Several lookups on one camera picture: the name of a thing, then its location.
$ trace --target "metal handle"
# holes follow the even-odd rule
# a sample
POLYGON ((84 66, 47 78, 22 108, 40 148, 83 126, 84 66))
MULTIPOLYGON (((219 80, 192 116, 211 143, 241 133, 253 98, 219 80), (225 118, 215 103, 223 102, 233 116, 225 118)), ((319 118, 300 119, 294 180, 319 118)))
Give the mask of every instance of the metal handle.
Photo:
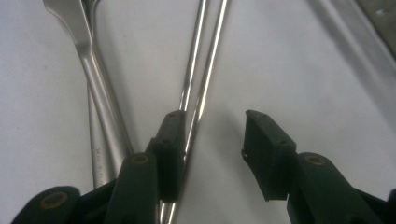
POLYGON ((64 23, 73 38, 117 176, 123 159, 132 153, 132 147, 93 38, 93 10, 96 2, 87 0, 84 6, 80 0, 44 0, 44 5, 64 23))

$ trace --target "shiny metal surface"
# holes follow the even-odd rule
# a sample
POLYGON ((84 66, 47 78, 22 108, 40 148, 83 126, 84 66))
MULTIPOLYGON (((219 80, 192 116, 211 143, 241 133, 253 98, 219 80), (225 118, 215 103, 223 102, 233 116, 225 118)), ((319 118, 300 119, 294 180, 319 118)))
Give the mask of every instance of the shiny metal surface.
MULTIPOLYGON (((123 159, 128 153, 132 153, 132 147, 93 38, 93 26, 90 21, 94 21, 93 10, 97 1, 88 1, 87 3, 87 6, 84 7, 80 0, 44 0, 47 10, 64 23, 73 38, 108 145, 113 172, 117 176, 123 159)), ((97 137, 97 133, 99 134, 99 132, 92 132, 95 137, 97 137)))
POLYGON ((206 6, 207 6, 206 0, 201 0, 198 7, 198 14, 195 22, 194 34, 192 36, 192 41, 191 41, 190 56, 189 56, 189 62, 187 63, 187 70, 184 79, 183 91, 181 93, 179 109, 184 111, 187 111, 187 106, 189 104, 192 79, 194 77, 195 64, 197 61, 197 55, 201 40, 201 33, 202 33, 202 28, 204 26, 206 6))
MULTIPOLYGON (((198 2, 98 5, 97 44, 133 146, 146 146, 163 115, 179 106, 198 2)), ((195 79, 205 67, 220 1, 207 3, 195 79)), ((347 21, 330 12, 327 22, 347 21)), ((67 30, 42 1, 3 0, 0 15, 0 223, 10 223, 44 189, 91 191, 92 156, 87 85, 67 30)), ((386 73, 354 70, 346 58, 362 57, 344 57, 341 36, 329 35, 336 33, 327 32, 307 1, 232 1, 224 28, 177 223, 290 224, 286 202, 266 203, 241 159, 247 109, 274 116, 299 152, 326 156, 353 187, 386 200, 395 187, 389 177, 396 172, 396 132, 359 79, 379 81, 386 73)), ((360 30, 356 36, 375 36, 360 30)), ((365 46, 356 52, 368 55, 365 46)), ((194 80, 191 89, 194 103, 199 84, 194 80)), ((189 103, 189 111, 194 107, 189 103)))
MULTIPOLYGON (((85 12, 87 14, 88 23, 90 24, 92 38, 95 38, 95 10, 98 2, 99 0, 85 0, 83 2, 85 4, 85 12)), ((92 154, 92 178, 93 186, 99 188, 113 180, 116 174, 112 167, 108 145, 106 144, 96 106, 92 98, 90 85, 87 85, 87 90, 92 154)))
POLYGON ((93 186, 99 188, 113 180, 116 175, 112 167, 106 140, 102 132, 96 106, 88 87, 88 108, 92 154, 93 186))
MULTIPOLYGON (((189 135, 187 137, 187 143, 186 143, 186 148, 185 148, 186 156, 184 157, 184 162, 186 165, 186 174, 184 177, 184 181, 187 178, 187 168, 189 165, 189 161, 190 161, 190 157, 191 157, 191 150, 193 147, 195 136, 197 134, 202 115, 204 114, 204 111, 205 111, 205 102, 206 102, 207 91, 209 88, 210 78, 212 76, 213 66, 214 66, 215 59, 216 59, 216 53, 217 53, 217 49, 219 46, 219 38, 220 38, 220 34, 221 34, 221 28, 222 28, 222 25, 224 22, 224 16, 225 16, 227 6, 228 6, 228 0, 222 0, 220 8, 219 8, 218 18, 216 21, 215 31, 212 35, 212 42, 210 44, 209 53, 206 58, 205 71, 204 71, 204 75, 201 80, 201 87, 200 87, 200 90, 198 93, 198 99, 197 99, 197 103, 196 103, 196 106, 194 109, 194 113, 192 115, 192 122, 191 122, 190 131, 189 131, 189 135)), ((165 206, 163 206, 161 209, 161 222, 166 223, 166 224, 175 223, 176 215, 177 215, 177 208, 178 208, 178 203, 170 203, 170 204, 166 204, 165 206)))

